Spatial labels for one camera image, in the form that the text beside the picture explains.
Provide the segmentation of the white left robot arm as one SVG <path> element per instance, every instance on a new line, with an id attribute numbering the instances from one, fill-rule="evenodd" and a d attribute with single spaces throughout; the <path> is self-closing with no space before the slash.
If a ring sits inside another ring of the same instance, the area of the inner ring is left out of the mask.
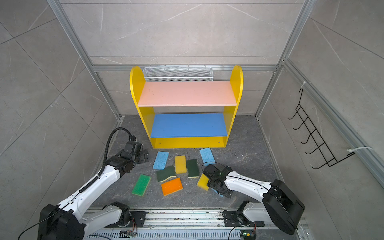
<path id="1" fill-rule="evenodd" d="M 116 224 L 134 223 L 129 206 L 113 202 L 102 210 L 85 216 L 93 202 L 137 164 L 149 162 L 149 152 L 142 144 L 129 141 L 123 150 L 107 160 L 101 174 L 96 174 L 79 190 L 57 205 L 48 204 L 40 213 L 39 240 L 83 240 L 94 232 Z"/>

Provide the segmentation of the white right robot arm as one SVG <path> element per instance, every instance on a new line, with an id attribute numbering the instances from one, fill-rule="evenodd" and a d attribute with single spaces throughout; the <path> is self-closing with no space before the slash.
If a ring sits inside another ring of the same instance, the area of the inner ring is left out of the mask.
<path id="1" fill-rule="evenodd" d="M 207 186 L 219 195 L 231 198 L 233 192 L 239 192 L 258 201 L 257 204 L 244 201 L 240 205 L 235 218 L 240 225 L 272 223 L 288 235 L 298 230 L 305 205 L 281 180 L 254 180 L 233 171 L 229 166 L 220 170 L 214 162 L 203 164 L 202 171 L 208 178 Z"/>

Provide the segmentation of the blue sponge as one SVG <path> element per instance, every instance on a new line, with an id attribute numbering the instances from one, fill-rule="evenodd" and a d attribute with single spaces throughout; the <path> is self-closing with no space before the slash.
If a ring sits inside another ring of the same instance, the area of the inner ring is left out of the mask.
<path id="1" fill-rule="evenodd" d="M 167 164 L 168 156 L 168 152 L 158 152 L 155 158 L 153 169 L 164 170 Z"/>
<path id="2" fill-rule="evenodd" d="M 206 149 L 200 149 L 200 154 L 203 160 L 202 166 L 204 166 L 206 163 L 215 163 L 214 156 L 212 154 L 212 150 L 210 148 Z"/>

